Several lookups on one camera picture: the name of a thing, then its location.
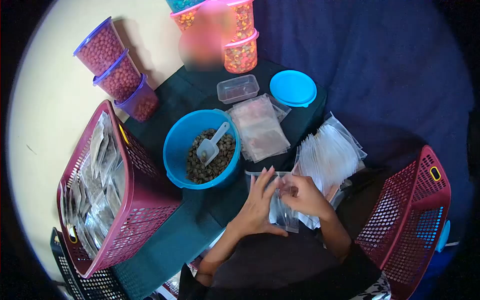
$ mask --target stack of plastic bags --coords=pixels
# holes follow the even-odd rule
[[[280,122],[290,111],[268,94],[237,103],[227,111],[239,130],[246,160],[257,163],[287,152],[290,142]]]
[[[310,176],[317,188],[328,199],[332,190],[338,190],[343,181],[353,175],[359,163],[367,156],[357,140],[331,113],[315,135],[310,134],[297,149],[295,175]],[[299,213],[307,227],[320,227],[316,216]]]
[[[60,188],[62,222],[71,236],[76,233],[94,259],[120,210],[125,191],[125,168],[107,113],[98,119],[90,151],[74,174],[69,192],[65,183],[60,182]]]

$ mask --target cream wall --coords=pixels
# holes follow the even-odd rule
[[[60,228],[57,184],[95,108],[109,98],[72,53],[107,17],[120,19],[122,41],[156,88],[183,65],[170,12],[165,0],[59,0],[25,52],[12,93],[8,162],[21,223],[52,279],[62,281],[49,246],[52,227]]]

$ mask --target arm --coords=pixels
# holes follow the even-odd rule
[[[247,201],[239,214],[227,225],[222,237],[200,262],[195,279],[204,286],[212,284],[217,268],[231,256],[241,238],[256,233],[288,235],[286,231],[268,222],[270,200],[277,189],[278,180],[274,180],[266,189],[265,186],[274,172],[273,167],[268,171],[264,168],[257,180],[252,177]]]
[[[297,196],[283,195],[282,201],[305,215],[317,216],[327,249],[343,262],[350,251],[351,239],[338,220],[335,210],[317,189],[311,177],[293,175],[292,184],[298,188]]]
[[[229,223],[222,237],[200,262],[195,279],[206,287],[210,286],[217,268],[231,256],[239,240],[240,237]]]

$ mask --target maroon plastic basket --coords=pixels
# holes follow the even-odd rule
[[[415,291],[446,221],[450,184],[430,146],[419,158],[387,179],[356,243],[382,269],[393,299]]]
[[[181,201],[181,191],[165,175],[161,175],[145,149],[123,127],[110,101],[103,101],[85,128],[68,165],[61,177],[67,189],[90,148],[93,129],[102,111],[110,115],[115,138],[118,141],[125,165],[125,192],[122,205],[108,231],[108,235],[92,261],[80,244],[72,243],[68,230],[61,225],[68,254],[78,271],[89,278],[95,271],[106,269],[131,258],[155,231],[175,211]],[[60,214],[60,189],[57,189],[57,206]]]

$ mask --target black basket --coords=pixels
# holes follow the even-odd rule
[[[55,227],[50,247],[72,297],[77,300],[129,300],[110,269],[97,271],[89,279],[80,277],[70,260],[62,233]]]

